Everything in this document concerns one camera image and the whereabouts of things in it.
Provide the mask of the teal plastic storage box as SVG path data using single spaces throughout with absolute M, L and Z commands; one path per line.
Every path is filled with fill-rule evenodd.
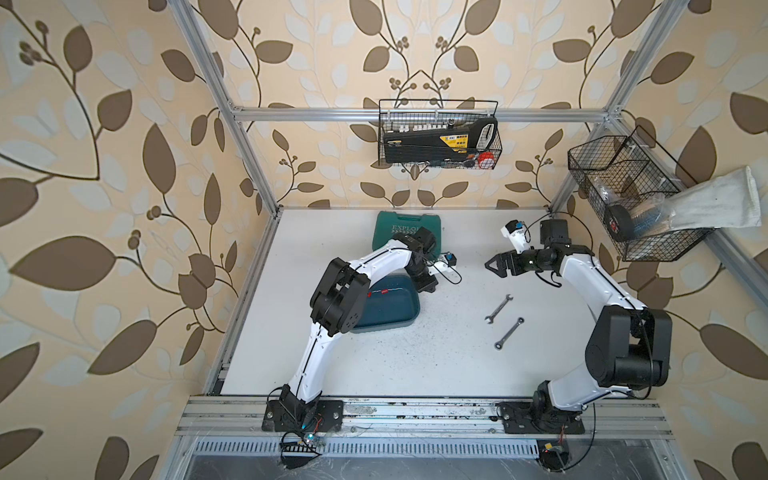
M 389 293 L 382 295 L 383 289 Z M 421 311 L 419 295 L 404 273 L 390 274 L 375 283 L 368 292 L 360 321 L 351 330 L 354 334 L 407 327 Z

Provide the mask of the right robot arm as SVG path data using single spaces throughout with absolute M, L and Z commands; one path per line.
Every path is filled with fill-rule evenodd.
M 591 403 L 618 395 L 644 399 L 669 375 L 672 320 L 648 307 L 610 276 L 594 252 L 572 242 L 564 220 L 540 223 L 542 245 L 529 240 L 528 225 L 516 219 L 501 228 L 512 248 L 485 264 L 500 278 L 551 272 L 570 284 L 595 324 L 582 364 L 557 380 L 542 382 L 528 407 L 514 408 L 537 426 L 577 419 Z

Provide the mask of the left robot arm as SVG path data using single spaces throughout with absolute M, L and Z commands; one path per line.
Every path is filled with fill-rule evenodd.
M 340 336 L 356 327 L 363 317 L 372 286 L 403 269 L 417 292 L 435 291 L 438 280 L 428 268 L 435 250 L 434 234 L 421 227 L 413 234 L 394 234 L 382 247 L 360 259 L 330 261 L 310 298 L 312 326 L 306 348 L 279 396 L 280 405 L 293 420 L 306 425 L 314 417 L 329 355 Z

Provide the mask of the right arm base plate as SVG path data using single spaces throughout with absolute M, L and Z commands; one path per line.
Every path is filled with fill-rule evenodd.
M 578 412 L 535 407 L 532 402 L 500 402 L 496 407 L 506 434 L 582 435 L 586 432 Z

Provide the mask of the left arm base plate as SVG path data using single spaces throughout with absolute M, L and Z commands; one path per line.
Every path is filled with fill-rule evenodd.
M 293 400 L 270 400 L 261 430 L 304 434 L 338 432 L 343 418 L 344 402 L 341 400 L 316 400 L 310 404 Z

